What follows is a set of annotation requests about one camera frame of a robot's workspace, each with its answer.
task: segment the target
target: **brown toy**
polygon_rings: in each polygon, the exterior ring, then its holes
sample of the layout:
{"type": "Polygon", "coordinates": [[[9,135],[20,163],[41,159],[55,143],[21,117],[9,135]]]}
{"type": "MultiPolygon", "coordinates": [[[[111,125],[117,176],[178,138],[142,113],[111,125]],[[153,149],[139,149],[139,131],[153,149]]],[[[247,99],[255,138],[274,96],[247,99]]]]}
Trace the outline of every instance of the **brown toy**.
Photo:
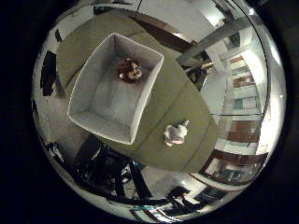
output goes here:
{"type": "Polygon", "coordinates": [[[128,83],[136,83],[142,76],[140,63],[134,59],[124,59],[118,69],[119,78],[128,83]]]}

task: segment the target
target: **stuffed toy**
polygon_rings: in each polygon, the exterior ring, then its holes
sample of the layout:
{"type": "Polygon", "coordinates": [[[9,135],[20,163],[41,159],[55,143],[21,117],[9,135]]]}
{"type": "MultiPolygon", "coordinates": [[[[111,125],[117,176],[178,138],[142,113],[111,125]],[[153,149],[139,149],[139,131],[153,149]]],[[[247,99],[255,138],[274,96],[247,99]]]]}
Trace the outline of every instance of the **stuffed toy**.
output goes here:
{"type": "Polygon", "coordinates": [[[118,69],[119,78],[128,83],[136,83],[142,76],[140,63],[134,59],[124,59],[118,69]]]}
{"type": "Polygon", "coordinates": [[[165,143],[171,147],[174,144],[183,144],[185,142],[185,136],[187,135],[187,125],[189,121],[186,119],[182,124],[179,124],[178,127],[172,125],[167,125],[164,135],[165,143]]]}

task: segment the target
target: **white figurine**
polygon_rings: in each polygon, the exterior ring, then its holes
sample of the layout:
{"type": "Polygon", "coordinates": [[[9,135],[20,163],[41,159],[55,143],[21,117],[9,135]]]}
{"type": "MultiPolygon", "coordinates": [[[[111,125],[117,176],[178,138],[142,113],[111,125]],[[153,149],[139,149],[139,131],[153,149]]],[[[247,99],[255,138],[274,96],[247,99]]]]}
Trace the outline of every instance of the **white figurine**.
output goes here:
{"type": "Polygon", "coordinates": [[[179,124],[178,127],[172,125],[167,125],[164,135],[165,143],[171,147],[174,144],[183,144],[185,142],[185,136],[187,135],[187,125],[189,121],[186,119],[182,124],[179,124]]]}

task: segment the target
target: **open box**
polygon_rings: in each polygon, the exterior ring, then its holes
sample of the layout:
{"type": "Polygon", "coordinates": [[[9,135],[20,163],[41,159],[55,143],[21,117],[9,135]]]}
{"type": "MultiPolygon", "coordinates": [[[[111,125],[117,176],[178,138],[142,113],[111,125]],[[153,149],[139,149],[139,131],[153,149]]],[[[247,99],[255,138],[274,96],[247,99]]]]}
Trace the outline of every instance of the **open box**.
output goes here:
{"type": "Polygon", "coordinates": [[[67,115],[80,127],[131,145],[164,61],[163,54],[118,34],[109,35],[84,64],[70,98],[67,115]],[[141,64],[136,84],[119,79],[122,59],[141,64]]]}

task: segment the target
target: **light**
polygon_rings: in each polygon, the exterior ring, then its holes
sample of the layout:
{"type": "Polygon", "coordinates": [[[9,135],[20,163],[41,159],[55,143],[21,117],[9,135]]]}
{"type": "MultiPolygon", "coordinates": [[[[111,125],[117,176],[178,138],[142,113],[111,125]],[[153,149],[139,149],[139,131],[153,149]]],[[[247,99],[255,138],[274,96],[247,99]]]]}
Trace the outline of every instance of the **light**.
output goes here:
{"type": "Polygon", "coordinates": [[[254,9],[251,8],[251,9],[249,10],[249,15],[252,16],[253,14],[254,14],[254,9]]]}

